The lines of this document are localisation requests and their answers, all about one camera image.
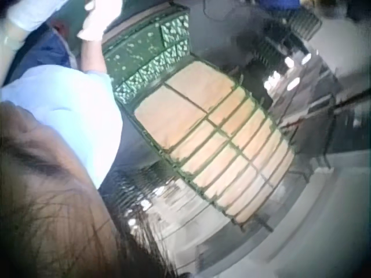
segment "ceiling light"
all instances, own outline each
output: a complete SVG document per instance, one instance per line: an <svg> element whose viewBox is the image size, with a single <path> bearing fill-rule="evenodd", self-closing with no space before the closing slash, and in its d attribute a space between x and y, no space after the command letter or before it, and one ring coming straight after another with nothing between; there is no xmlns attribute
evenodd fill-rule
<svg viewBox="0 0 371 278"><path fill-rule="evenodd" d="M288 91L291 91L292 89L294 89L297 85L299 85L299 83L300 83L300 78L299 77L297 77L294 80L292 80L288 84Z"/></svg>
<svg viewBox="0 0 371 278"><path fill-rule="evenodd" d="M307 63L309 62L309 60L311 59L311 57L312 57L312 54L311 54L311 53L308 53L308 54L307 54L307 55L302 59L301 64L302 64L302 65L307 64Z"/></svg>
<svg viewBox="0 0 371 278"><path fill-rule="evenodd" d="M265 81L264 82L264 88L266 89L266 90L270 90L270 89L272 89L272 85L269 83L269 81Z"/></svg>
<svg viewBox="0 0 371 278"><path fill-rule="evenodd" d="M273 78L271 76L268 77L268 82L271 84L272 87L275 87L278 83L279 79Z"/></svg>
<svg viewBox="0 0 371 278"><path fill-rule="evenodd" d="M286 64L289 68L293 68L294 65L295 65L295 62L294 62L294 60L292 60L290 57L286 57L286 58L285 58L285 64Z"/></svg>
<svg viewBox="0 0 371 278"><path fill-rule="evenodd" d="M137 221L136 221L134 218L132 218L132 219L130 219L130 220L128 221L128 224L129 224L129 226L134 226L136 222L137 222Z"/></svg>
<svg viewBox="0 0 371 278"><path fill-rule="evenodd" d="M153 192L155 193L156 196L160 196L164 190L165 190L165 187L160 186L159 188L156 188L155 190L153 190Z"/></svg>
<svg viewBox="0 0 371 278"><path fill-rule="evenodd" d="M273 72L273 78L274 79L280 79L281 78L281 75L278 72L274 71Z"/></svg>
<svg viewBox="0 0 371 278"><path fill-rule="evenodd" d="M143 207L143 211L148 210L152 206L151 202L148 200L142 200L140 205Z"/></svg>

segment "wall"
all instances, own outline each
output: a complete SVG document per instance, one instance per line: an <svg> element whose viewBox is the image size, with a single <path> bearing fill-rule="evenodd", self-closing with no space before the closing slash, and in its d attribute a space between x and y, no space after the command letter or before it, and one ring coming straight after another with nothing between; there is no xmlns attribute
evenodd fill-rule
<svg viewBox="0 0 371 278"><path fill-rule="evenodd" d="M314 174L275 231L242 259L235 252L237 263L221 261L215 277L351 277L370 255L369 196L369 168Z"/></svg>
<svg viewBox="0 0 371 278"><path fill-rule="evenodd" d="M359 92L370 86L371 22L321 19L322 27L309 41L311 47L345 87Z"/></svg>

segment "hair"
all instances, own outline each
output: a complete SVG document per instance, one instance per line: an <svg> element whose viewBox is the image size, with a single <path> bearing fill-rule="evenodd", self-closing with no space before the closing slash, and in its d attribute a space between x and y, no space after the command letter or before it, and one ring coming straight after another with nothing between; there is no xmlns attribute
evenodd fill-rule
<svg viewBox="0 0 371 278"><path fill-rule="evenodd" d="M20 0L1 0L0 1L0 19L5 17L7 9L18 3Z"/></svg>
<svg viewBox="0 0 371 278"><path fill-rule="evenodd" d="M5 119L0 118L0 128L4 127L4 125L1 126L1 123L4 123L3 120ZM57 181L63 184L64 181L67 183L68 180L73 180L72 174L61 165L46 161L43 157L38 157L29 151L28 147L30 146L28 144L31 144L33 148L37 147L34 142L19 144L17 140L4 133L2 129L0 131L1 201L3 201L1 196L3 193L8 191L8 194L4 195L9 195L9 189L3 186L3 171L8 171L10 169L8 168L9 165L14 167L14 174L16 175L22 176L23 173L36 175L46 187L51 182ZM97 258L97 264L93 266L85 265L83 263L84 258L80 259L81 253L76 253L81 252L81 250L75 252L62 248L63 252L66 252L66 257L62 256L65 253L58 253L55 256L53 254L49 256L49 253L45 255L45 252L41 251L42 245L48 245L50 239L44 238L43 234L50 234L49 227L55 225L56 221L61 219L61 215L58 211L55 212L55 216L54 214L43 216L40 212L46 206L54 205L57 200L63 202L64 197L62 200L58 198L61 193L65 194L63 190L53 193L55 195L52 196L42 196L40 198L42 202L37 198L26 198L28 192L25 192L24 196L27 201L24 204L22 203L21 206L15 207L9 200L5 201L10 203L10 208L5 206L6 209L4 209L3 204L0 204L0 268L4 273L2 277L179 277L174 265L164 252L164 246L157 245L156 234L153 232L153 227L147 220L146 214L140 210L135 215L139 227L133 234L130 231L128 219L109 197L103 198L103 202L115 226L116 257L114 259L105 257L107 247L104 246L101 237L97 236L102 228L101 226L86 227L86 230L89 231L93 229L93 236L89 236L87 241L88 249L94 250L96 253L93 256L94 262ZM66 200L72 197L84 199L84 193L79 189L72 190L66 195ZM57 205L59 207L65 204L58 203ZM67 233L73 237L73 234L77 233L77 230L74 229L77 224L72 222L77 218L70 220L68 215L65 218L68 223Z"/></svg>

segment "dark hair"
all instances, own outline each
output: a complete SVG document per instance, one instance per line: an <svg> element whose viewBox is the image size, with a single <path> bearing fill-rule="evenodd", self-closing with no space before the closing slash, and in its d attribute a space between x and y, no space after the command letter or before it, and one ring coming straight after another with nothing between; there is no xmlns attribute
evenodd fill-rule
<svg viewBox="0 0 371 278"><path fill-rule="evenodd" d="M0 1L0 19L5 17L5 13L9 9L9 7L14 5L17 2L19 2L19 0L1 0Z"/></svg>
<svg viewBox="0 0 371 278"><path fill-rule="evenodd" d="M17 161L17 165L32 170L42 177L45 177L45 184L53 178L62 178L66 171L59 165L50 164L27 152L26 148L16 145L8 138L1 138L1 156L10 156ZM132 277L132 278L177 278L179 277L173 264L164 254L165 248L158 246L153 234L153 227L147 220L146 214L142 211L135 215L138 223L137 232L133 235L128 226L128 219L121 213L119 207L110 198L103 198L106 208L117 229L116 246L118 255L115 262L105 261L104 255L96 254L99 258L99 265L86 266L78 269L78 277ZM0 211L0 267L8 277L37 277L43 273L43 277L76 277L74 261L65 262L58 258L57 269L55 261L45 261L38 258L39 252L25 256L19 256L19 250L27 250L33 241L34 233L42 233L48 227L49 221L54 219L39 219L38 210L41 210L37 200L30 200L23 207L16 210ZM98 237L89 238L92 246L103 246Z"/></svg>

